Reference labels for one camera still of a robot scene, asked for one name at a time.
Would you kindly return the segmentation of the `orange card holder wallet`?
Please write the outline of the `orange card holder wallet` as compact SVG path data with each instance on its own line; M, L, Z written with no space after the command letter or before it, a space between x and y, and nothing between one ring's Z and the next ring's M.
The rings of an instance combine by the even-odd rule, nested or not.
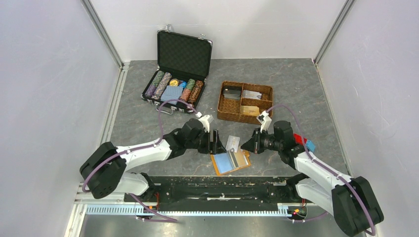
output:
M217 176L222 176L251 166L249 156L248 151L238 149L237 152L230 150L227 153L211 155L210 157Z

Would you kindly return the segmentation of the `white VIP card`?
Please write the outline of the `white VIP card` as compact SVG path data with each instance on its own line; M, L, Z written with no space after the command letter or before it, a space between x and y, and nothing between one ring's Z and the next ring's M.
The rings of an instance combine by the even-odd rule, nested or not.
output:
M226 144L227 151L237 152L239 149L240 137L229 135Z
M242 96L244 95L261 95L262 96L262 93L257 92L257 91L243 90Z

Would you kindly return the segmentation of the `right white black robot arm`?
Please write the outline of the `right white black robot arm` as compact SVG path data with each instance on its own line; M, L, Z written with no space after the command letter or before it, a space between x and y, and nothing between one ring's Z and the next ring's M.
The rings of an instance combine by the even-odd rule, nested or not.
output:
M384 214L368 180L342 174L317 158L295 140L290 122L274 123L274 132L256 128L241 148L254 154L277 151L282 162L299 172L287 181L286 197L307 199L334 217L349 237L361 232L373 235Z

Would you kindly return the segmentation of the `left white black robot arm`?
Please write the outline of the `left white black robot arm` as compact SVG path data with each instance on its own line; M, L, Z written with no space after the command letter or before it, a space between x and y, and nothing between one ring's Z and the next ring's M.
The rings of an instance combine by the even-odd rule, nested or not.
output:
M211 116L190 119L181 128L164 134L154 141L114 146L112 142L101 144L80 167L84 179L82 191L95 199L109 194L128 193L150 201L155 187L145 173L131 170L147 163L165 161L183 155L188 149L200 154L223 154L225 147L219 140L218 130L210 130Z

